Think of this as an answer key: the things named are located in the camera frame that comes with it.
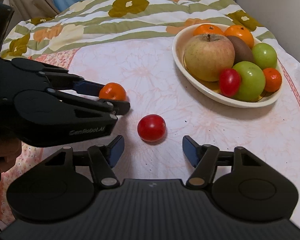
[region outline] finger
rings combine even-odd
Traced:
[[[11,162],[12,160],[18,158],[22,153],[22,145],[20,143],[19,145],[19,149],[14,153],[14,154],[11,154],[11,155],[8,155],[8,156],[5,156],[4,157],[4,160],[8,163],[8,162]]]
[[[4,160],[0,161],[0,172],[7,172],[10,170],[14,165],[16,164],[16,159],[10,161],[10,162],[5,162]]]
[[[21,141],[18,138],[0,138],[0,157],[12,155],[20,148]]]

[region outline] red fruit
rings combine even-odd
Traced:
[[[160,140],[166,132],[164,119],[157,114],[149,114],[143,117],[138,123],[138,135],[147,142]]]
[[[223,70],[219,76],[219,87],[222,95],[233,97],[239,90],[241,76],[233,68]]]

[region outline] fruit bowl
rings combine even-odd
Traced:
[[[184,63],[184,50],[186,43],[189,39],[193,37],[193,31],[202,24],[196,24],[186,27],[180,31],[174,38],[172,43],[172,54],[174,61],[181,73],[190,81],[190,83],[197,88],[201,93],[207,97],[222,103],[227,106],[234,106],[240,108],[250,108],[250,107],[263,107],[274,103],[280,96],[282,91],[283,83],[280,89],[274,93],[263,92],[258,98],[250,102],[244,102],[237,99],[227,98],[220,93],[218,82],[206,82],[198,78],[193,77],[185,68]],[[222,31],[225,31],[229,26],[223,24],[213,24],[219,27]],[[254,37],[255,44],[261,43],[258,39]],[[279,61],[277,61],[276,69],[280,72],[283,77],[283,72]]]

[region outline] tangerine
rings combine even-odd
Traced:
[[[254,38],[251,32],[242,25],[232,25],[225,31],[225,36],[236,36],[243,40],[250,49],[254,46]]]
[[[127,93],[124,88],[118,83],[108,83],[99,92],[99,98],[125,101]]]
[[[263,73],[266,77],[265,91],[276,92],[282,84],[282,76],[275,68],[265,68]]]
[[[193,36],[196,36],[199,34],[205,34],[205,33],[225,35],[225,33],[219,27],[217,27],[215,25],[202,24],[194,30]]]

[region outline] apple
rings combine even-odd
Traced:
[[[184,59],[188,72],[204,81],[218,81],[220,73],[234,64],[234,47],[221,34],[199,34],[186,44]]]
[[[277,67],[277,53],[266,43],[258,43],[252,48],[255,64],[261,69]]]
[[[261,68],[248,61],[242,61],[233,66],[241,76],[241,83],[235,98],[251,101],[257,98],[266,86],[266,78]]]

